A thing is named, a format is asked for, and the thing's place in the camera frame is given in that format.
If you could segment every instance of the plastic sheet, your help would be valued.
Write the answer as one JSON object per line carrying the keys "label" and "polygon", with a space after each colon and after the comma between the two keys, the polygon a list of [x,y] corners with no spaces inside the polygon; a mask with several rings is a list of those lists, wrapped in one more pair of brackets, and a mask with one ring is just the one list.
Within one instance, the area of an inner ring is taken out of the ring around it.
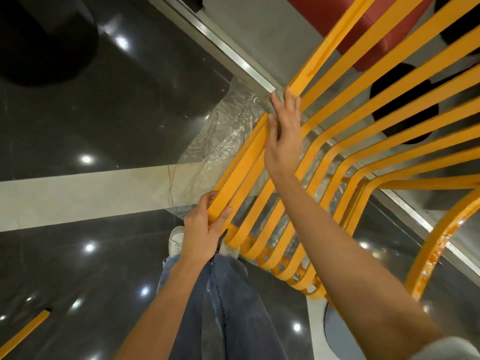
{"label": "plastic sheet", "polygon": [[[199,165],[199,169],[191,176],[191,184],[186,184],[181,188],[181,195],[199,196],[199,194],[205,192],[197,192],[198,186],[205,186],[207,182],[210,182],[212,187],[214,186],[220,175],[225,171],[228,164],[236,156],[245,140],[251,134],[255,127],[255,122],[266,111],[266,108],[262,105],[263,104],[259,101],[257,96],[242,82],[237,79],[232,81],[228,94],[214,108],[199,135],[189,145],[180,158],[180,164],[202,162],[202,164]],[[303,143],[302,156],[317,136],[318,135],[313,131],[307,135]],[[315,157],[315,160],[310,165],[309,170],[302,180],[302,184],[305,188],[314,175],[324,154],[324,151],[320,150]],[[334,164],[330,166],[328,173],[333,174],[339,163],[339,161],[334,161]],[[250,207],[255,202],[256,196],[261,192],[261,189],[267,180],[268,176],[264,171],[264,173],[257,179],[249,197],[243,202],[233,218],[233,224],[237,226],[242,224]],[[314,199],[317,202],[320,201],[327,185],[328,179],[325,177],[314,196]],[[337,190],[337,193],[330,204],[331,212],[336,208],[342,193],[343,189]],[[256,220],[255,225],[250,232],[251,236],[258,237],[278,201],[279,196],[274,192]],[[184,218],[192,207],[193,205],[175,207],[170,209],[170,211],[177,217]],[[284,214],[267,243],[269,247],[274,248],[276,246],[288,222],[289,218]],[[298,243],[298,238],[294,235],[285,251],[285,257],[291,258],[298,247]]]}

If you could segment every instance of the black round object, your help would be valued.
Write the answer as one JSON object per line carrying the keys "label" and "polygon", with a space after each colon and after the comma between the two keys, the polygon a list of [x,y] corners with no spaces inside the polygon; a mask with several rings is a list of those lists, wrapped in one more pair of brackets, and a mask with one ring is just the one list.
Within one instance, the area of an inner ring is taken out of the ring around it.
{"label": "black round object", "polygon": [[[387,89],[389,86],[397,82],[402,77],[409,74],[411,71],[415,69],[414,66],[407,63],[400,63],[397,66],[393,67],[390,71],[385,73],[383,76],[378,78],[372,85],[370,90],[370,98],[374,98],[383,90]],[[416,100],[420,96],[428,93],[433,89],[432,83],[429,80],[425,80],[422,83],[418,84],[417,86],[413,87],[411,90],[408,90],[403,95],[398,96],[393,101],[387,103],[385,106],[382,106],[378,110],[372,113],[373,119],[375,121],[384,118],[388,114],[398,110],[399,108],[407,105],[408,103]],[[420,111],[417,114],[406,118],[399,123],[386,128],[383,130],[383,133],[390,137],[395,134],[398,134],[412,126],[415,126],[423,121],[429,120],[434,116],[438,115],[438,104],[430,106],[423,111]],[[406,141],[404,144],[417,144],[428,138],[430,133],[418,136],[417,138],[413,138],[409,141]]]}
{"label": "black round object", "polygon": [[[439,11],[450,1],[451,0],[435,0],[435,12]],[[450,45],[478,25],[480,25],[480,5],[475,6],[448,28],[441,31],[440,36],[447,45]],[[480,48],[475,49],[469,55],[472,56],[478,53],[480,53]]]}
{"label": "black round object", "polygon": [[[30,8],[36,18],[19,1],[0,0],[0,76],[26,87],[70,80],[97,53],[99,33],[93,17],[81,0],[33,1],[44,2],[42,8]],[[79,10],[65,16],[66,3],[79,5]],[[48,29],[39,23],[39,15],[42,21],[57,15],[63,19]]]}

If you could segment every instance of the red leather seat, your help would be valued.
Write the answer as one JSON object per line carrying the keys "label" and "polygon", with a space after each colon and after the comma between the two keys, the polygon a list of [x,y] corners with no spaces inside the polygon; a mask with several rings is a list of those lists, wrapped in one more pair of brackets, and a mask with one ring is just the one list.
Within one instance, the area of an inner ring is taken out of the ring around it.
{"label": "red leather seat", "polygon": [[[354,0],[288,0],[289,3],[322,35],[326,36]],[[344,54],[387,9],[397,0],[375,0],[358,20],[337,50]],[[371,48],[354,68],[361,72],[369,69],[409,33],[433,0],[424,0],[398,25]]]}

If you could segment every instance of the shoe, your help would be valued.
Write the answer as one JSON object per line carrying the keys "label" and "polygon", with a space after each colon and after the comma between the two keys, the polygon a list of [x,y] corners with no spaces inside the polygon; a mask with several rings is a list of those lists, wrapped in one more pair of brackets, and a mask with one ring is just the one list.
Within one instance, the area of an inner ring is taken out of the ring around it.
{"label": "shoe", "polygon": [[220,244],[220,249],[218,250],[220,255],[231,256],[234,259],[239,258],[240,248],[234,250],[229,248],[225,243],[225,238],[223,238],[222,243]]}
{"label": "shoe", "polygon": [[185,226],[177,226],[170,232],[168,238],[168,256],[170,258],[182,252],[183,235],[185,235]]}

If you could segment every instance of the blue jeans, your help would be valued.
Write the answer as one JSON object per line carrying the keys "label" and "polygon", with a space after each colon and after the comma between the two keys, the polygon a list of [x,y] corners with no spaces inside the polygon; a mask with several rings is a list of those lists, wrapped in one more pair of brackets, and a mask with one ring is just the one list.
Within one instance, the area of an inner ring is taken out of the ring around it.
{"label": "blue jeans", "polygon": [[[160,290],[179,256],[163,263]],[[191,291],[169,360],[202,359],[204,293],[215,309],[226,360],[287,360],[287,356],[258,293],[250,286],[247,269],[238,260],[215,254],[200,272]]]}

